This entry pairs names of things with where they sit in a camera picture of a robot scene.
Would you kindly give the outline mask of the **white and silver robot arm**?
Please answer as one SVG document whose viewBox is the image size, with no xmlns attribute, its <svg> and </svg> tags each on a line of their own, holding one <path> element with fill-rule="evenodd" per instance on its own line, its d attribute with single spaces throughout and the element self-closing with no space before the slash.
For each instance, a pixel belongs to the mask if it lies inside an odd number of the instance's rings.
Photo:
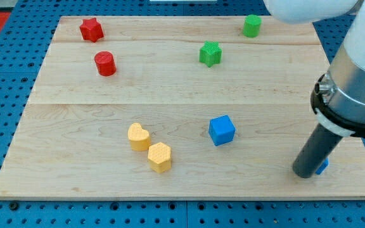
<svg viewBox="0 0 365 228">
<path fill-rule="evenodd" d="M 311 106 L 318 122 L 332 133 L 365 138 L 365 0 L 264 3 L 275 19 L 290 24 L 356 14 L 328 71 L 315 84 Z"/>
</svg>

